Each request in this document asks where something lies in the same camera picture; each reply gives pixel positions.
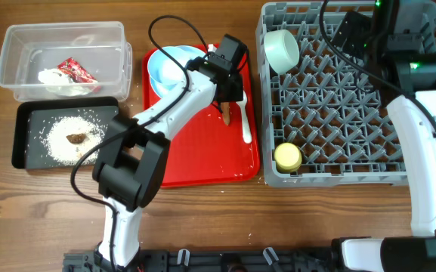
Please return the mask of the red strawberry cake wrapper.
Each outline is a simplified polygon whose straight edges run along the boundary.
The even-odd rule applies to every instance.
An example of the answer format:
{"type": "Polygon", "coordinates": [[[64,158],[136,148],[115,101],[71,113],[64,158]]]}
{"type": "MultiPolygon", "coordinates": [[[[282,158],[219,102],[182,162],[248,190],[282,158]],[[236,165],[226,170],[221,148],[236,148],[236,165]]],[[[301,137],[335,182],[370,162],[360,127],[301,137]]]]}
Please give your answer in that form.
{"type": "Polygon", "coordinates": [[[96,78],[72,57],[67,58],[57,65],[57,68],[76,83],[97,83],[96,78]]]}

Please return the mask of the large light blue plate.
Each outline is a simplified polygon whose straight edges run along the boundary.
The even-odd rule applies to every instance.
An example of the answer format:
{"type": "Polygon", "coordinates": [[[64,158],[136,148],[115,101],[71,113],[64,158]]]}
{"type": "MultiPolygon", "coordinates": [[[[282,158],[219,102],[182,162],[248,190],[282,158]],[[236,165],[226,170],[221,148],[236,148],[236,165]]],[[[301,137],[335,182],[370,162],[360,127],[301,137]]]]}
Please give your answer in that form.
{"type": "MultiPolygon", "coordinates": [[[[181,48],[181,49],[185,50],[187,53],[189,53],[190,54],[190,60],[193,60],[196,57],[204,57],[205,54],[206,54],[204,51],[202,51],[202,50],[200,50],[198,48],[195,48],[193,46],[189,46],[189,45],[179,45],[179,46],[175,46],[175,47],[181,48]]],[[[150,78],[151,87],[153,88],[154,93],[158,97],[166,96],[179,82],[177,82],[174,85],[163,85],[163,84],[160,84],[160,83],[156,82],[154,79],[150,78]]]]}

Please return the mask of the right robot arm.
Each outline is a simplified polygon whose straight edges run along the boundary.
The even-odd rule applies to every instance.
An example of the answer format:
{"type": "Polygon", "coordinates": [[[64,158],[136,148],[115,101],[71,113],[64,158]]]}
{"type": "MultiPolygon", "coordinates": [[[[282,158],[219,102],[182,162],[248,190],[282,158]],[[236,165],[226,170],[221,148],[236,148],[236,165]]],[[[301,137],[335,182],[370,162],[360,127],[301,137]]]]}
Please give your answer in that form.
{"type": "Polygon", "coordinates": [[[424,1],[376,1],[371,16],[349,11],[332,38],[337,57],[366,74],[382,96],[407,171],[408,237],[341,238],[347,270],[436,271],[436,52],[424,1]]]}

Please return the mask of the white plastic spoon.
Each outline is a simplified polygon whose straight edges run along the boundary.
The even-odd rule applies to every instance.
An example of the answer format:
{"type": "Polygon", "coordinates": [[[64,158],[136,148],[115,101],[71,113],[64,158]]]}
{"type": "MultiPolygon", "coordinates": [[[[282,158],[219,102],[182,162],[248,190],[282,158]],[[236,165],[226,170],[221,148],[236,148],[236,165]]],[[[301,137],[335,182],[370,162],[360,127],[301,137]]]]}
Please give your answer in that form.
{"type": "Polygon", "coordinates": [[[247,104],[247,96],[246,92],[243,92],[243,99],[241,101],[237,101],[237,105],[240,108],[241,114],[241,122],[242,122],[242,132],[243,132],[243,141],[246,144],[252,143],[252,134],[249,127],[249,120],[246,114],[246,104],[247,104]]]}

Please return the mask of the yellow plastic cup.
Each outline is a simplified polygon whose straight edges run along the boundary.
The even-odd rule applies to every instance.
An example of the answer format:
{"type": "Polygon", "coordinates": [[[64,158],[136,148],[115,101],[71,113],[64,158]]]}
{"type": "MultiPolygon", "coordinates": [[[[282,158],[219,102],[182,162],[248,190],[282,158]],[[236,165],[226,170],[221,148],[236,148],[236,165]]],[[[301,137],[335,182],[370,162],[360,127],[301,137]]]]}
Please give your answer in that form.
{"type": "Polygon", "coordinates": [[[292,143],[279,144],[274,151],[277,171],[281,173],[296,172],[302,164],[300,149],[292,143]]]}

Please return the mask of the small light blue plate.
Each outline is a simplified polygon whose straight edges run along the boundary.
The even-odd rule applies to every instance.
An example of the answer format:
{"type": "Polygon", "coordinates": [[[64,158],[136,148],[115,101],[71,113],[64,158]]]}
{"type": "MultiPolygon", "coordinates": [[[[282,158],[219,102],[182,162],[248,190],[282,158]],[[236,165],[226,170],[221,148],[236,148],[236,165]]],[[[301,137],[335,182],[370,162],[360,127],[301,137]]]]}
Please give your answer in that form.
{"type": "MultiPolygon", "coordinates": [[[[190,60],[190,54],[185,50],[167,46],[163,50],[173,57],[182,67],[190,60]]],[[[173,60],[162,51],[154,51],[147,63],[147,71],[151,79],[163,85],[174,85],[184,78],[184,72],[173,60]]]]}

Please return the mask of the green bowl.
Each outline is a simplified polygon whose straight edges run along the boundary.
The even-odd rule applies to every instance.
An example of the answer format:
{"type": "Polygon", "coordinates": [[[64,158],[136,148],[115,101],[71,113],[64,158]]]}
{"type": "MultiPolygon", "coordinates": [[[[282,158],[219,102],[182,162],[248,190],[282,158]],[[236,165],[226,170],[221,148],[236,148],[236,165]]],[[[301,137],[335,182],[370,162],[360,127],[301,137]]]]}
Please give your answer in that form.
{"type": "Polygon", "coordinates": [[[266,33],[264,52],[272,70],[279,75],[295,67],[300,59],[298,43],[294,35],[287,29],[266,33]]]}

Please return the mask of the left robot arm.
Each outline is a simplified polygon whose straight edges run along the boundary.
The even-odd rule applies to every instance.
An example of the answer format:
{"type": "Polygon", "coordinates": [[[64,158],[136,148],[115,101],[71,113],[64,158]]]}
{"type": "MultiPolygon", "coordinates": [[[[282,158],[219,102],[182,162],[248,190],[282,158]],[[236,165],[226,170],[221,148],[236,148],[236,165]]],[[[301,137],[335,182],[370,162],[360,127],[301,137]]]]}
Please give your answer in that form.
{"type": "Polygon", "coordinates": [[[106,206],[104,238],[94,253],[102,271],[138,269],[142,210],[161,187],[173,137],[213,102],[242,100],[241,60],[248,52],[225,35],[215,51],[187,61],[181,81],[156,104],[109,123],[92,172],[106,206]]]}

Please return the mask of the white tissue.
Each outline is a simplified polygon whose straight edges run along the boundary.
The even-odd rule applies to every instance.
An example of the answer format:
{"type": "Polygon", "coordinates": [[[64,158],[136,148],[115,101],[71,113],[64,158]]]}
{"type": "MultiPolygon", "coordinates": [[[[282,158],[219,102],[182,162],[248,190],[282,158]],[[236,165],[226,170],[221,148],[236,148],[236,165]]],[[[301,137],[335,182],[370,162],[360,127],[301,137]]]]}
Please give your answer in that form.
{"type": "Polygon", "coordinates": [[[63,97],[82,96],[94,91],[94,87],[81,85],[75,75],[58,68],[40,71],[38,80],[45,85],[47,91],[63,97]]]}

